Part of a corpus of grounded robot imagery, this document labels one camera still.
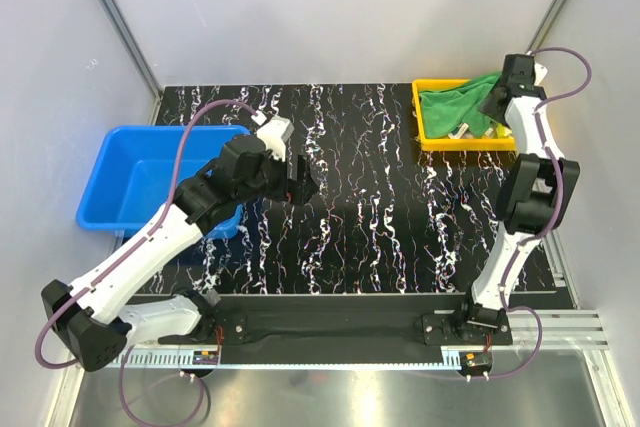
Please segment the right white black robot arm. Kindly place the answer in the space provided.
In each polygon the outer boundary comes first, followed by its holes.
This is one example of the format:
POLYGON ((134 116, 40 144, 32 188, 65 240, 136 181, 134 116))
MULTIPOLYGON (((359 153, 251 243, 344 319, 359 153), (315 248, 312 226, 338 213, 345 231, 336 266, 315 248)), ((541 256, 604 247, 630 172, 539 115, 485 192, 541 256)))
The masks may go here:
POLYGON ((509 331, 509 297, 526 260, 565 215, 580 174, 555 141, 547 118, 535 54, 509 54, 480 110, 507 127, 517 157, 500 188, 494 212, 497 236, 485 266, 452 315, 464 344, 481 344, 509 331))

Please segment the green microfiber towel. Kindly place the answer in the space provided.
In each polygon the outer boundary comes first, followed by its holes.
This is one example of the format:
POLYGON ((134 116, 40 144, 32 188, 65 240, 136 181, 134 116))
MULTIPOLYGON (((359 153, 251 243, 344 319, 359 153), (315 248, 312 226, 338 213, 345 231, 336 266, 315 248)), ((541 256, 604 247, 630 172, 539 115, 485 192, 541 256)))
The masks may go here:
POLYGON ((419 91, 425 137, 447 137, 462 124, 475 138, 481 138, 491 127, 492 119, 480 107, 500 78, 499 72, 473 78, 449 89, 419 91))

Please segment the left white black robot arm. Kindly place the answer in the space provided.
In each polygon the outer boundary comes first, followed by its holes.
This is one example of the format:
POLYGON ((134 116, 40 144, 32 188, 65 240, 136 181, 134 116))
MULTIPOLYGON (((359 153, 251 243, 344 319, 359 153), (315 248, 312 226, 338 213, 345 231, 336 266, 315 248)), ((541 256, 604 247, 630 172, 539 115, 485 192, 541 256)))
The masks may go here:
POLYGON ((203 343, 219 328, 217 299, 180 289, 169 299, 130 305, 138 289, 178 254, 198 243, 236 209, 266 198, 304 205, 318 192, 307 156, 289 172, 285 154, 256 135, 237 135, 219 155, 170 190, 151 220, 110 257, 70 284, 53 280, 41 299, 47 322, 35 345, 38 363, 53 332, 87 372, 110 364, 126 349, 165 337, 203 343))

